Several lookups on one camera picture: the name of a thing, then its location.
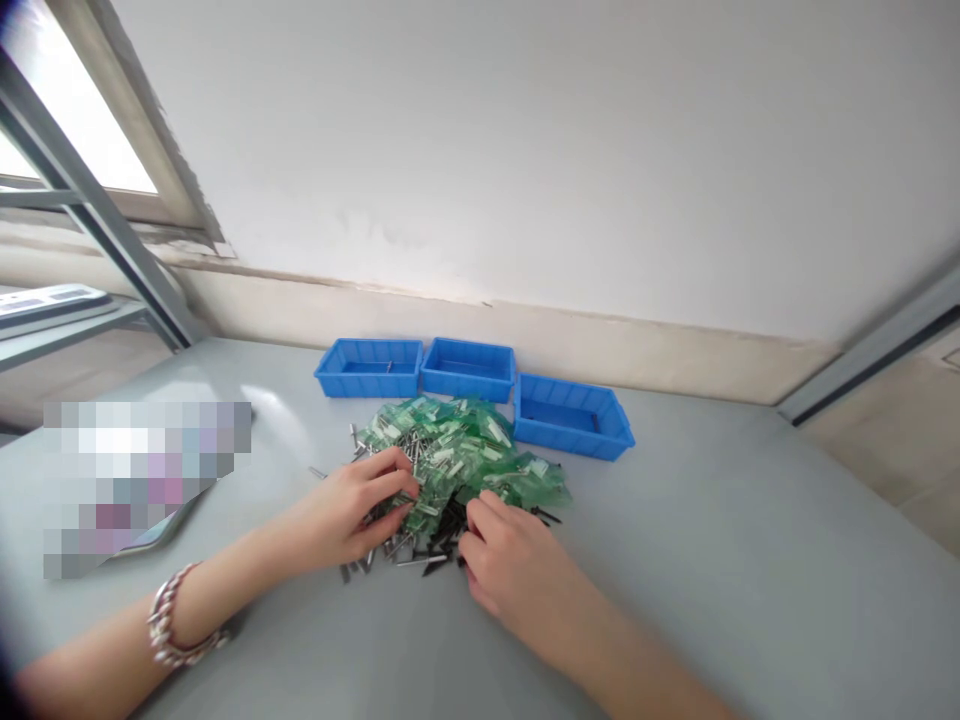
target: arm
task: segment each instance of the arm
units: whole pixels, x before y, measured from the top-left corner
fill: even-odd
[[[732,718],[648,631],[607,600],[543,523],[489,490],[460,539],[474,599],[613,718]]]
[[[391,448],[348,465],[303,500],[194,568],[183,580],[173,615],[174,640],[194,645],[238,610],[284,580],[358,560],[400,528],[410,506],[368,527],[370,508],[399,490],[416,497],[410,461]],[[16,677],[38,718],[129,715],[172,671],[155,662],[146,619],[153,596],[24,668]]]

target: pixelated area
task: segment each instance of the pixelated area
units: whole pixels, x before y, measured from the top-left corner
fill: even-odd
[[[249,457],[248,402],[46,403],[43,577],[79,578]]]

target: green plastic piece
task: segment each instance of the green plastic piece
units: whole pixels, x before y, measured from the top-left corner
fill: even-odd
[[[486,489],[508,505],[528,510],[572,502],[563,469],[518,452],[513,425],[489,402],[465,398],[443,403],[421,395],[387,404],[357,432],[357,439],[373,452],[397,445],[414,462],[420,495],[403,531],[417,542],[437,531],[451,497],[466,505]],[[389,498],[375,511],[386,514],[409,500]]]

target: metal shelf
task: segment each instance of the metal shelf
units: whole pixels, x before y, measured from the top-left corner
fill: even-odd
[[[147,316],[143,303],[114,299],[120,307],[103,315],[0,340],[0,372]]]
[[[82,328],[89,333],[102,332],[104,324],[108,328],[115,327],[112,322],[125,322],[130,315],[143,314],[145,311],[151,328],[173,352],[186,349],[203,338],[203,328],[190,313],[181,294],[164,276],[153,255],[117,210],[3,48],[0,48],[0,129],[30,161],[46,186],[42,190],[0,191],[0,208],[62,208],[97,242],[142,301],[142,305],[136,305],[136,310],[127,307],[103,319],[77,323],[78,332]],[[89,337],[85,335],[70,339],[73,332],[67,328],[74,327],[69,325],[51,331],[54,333],[53,339],[61,343],[58,347]],[[12,340],[18,348],[31,348],[26,359],[32,359],[37,352],[41,352],[33,349],[31,341]],[[7,341],[0,341],[0,347],[5,348],[6,344]],[[11,358],[16,358],[17,362],[25,361],[19,359],[20,350],[0,350],[0,370],[9,367]]]

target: chain bracelet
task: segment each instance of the chain bracelet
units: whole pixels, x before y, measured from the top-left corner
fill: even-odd
[[[150,645],[157,651],[153,659],[168,667],[196,665],[204,655],[215,648],[222,647],[230,639],[227,632],[221,628],[214,630],[205,640],[190,648],[181,648],[173,643],[173,629],[170,624],[173,621],[177,590],[180,589],[180,583],[183,582],[187,573],[199,564],[190,563],[161,585],[150,608],[147,627],[150,630]]]

